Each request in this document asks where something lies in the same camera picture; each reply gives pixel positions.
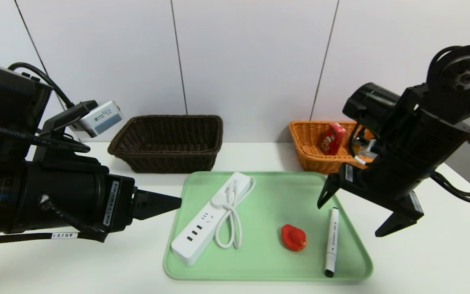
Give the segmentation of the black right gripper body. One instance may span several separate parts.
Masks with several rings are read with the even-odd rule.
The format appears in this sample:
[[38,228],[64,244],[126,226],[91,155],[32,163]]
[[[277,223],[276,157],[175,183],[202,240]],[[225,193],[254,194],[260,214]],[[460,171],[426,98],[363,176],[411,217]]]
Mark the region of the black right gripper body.
[[418,221],[424,213],[411,192],[470,139],[470,127],[463,122],[407,120],[386,123],[377,136],[379,155],[366,169],[342,167],[340,188]]

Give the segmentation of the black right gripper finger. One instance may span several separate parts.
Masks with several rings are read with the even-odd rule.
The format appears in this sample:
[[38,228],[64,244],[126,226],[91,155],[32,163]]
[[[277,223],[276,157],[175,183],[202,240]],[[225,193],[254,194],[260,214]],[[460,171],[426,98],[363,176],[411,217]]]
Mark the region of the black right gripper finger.
[[401,231],[407,227],[415,225],[417,223],[416,220],[408,219],[407,217],[392,213],[384,223],[375,231],[375,236],[377,238],[382,238],[388,236],[392,233]]
[[324,186],[319,194],[317,208],[321,209],[340,189],[340,175],[338,173],[330,173],[325,179]]

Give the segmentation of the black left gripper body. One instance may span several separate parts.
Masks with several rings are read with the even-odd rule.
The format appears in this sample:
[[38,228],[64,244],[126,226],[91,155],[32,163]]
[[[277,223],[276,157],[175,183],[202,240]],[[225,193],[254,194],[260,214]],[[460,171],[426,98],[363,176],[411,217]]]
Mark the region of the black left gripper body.
[[134,179],[111,174],[98,162],[41,164],[41,203],[85,233],[120,232],[132,223]]

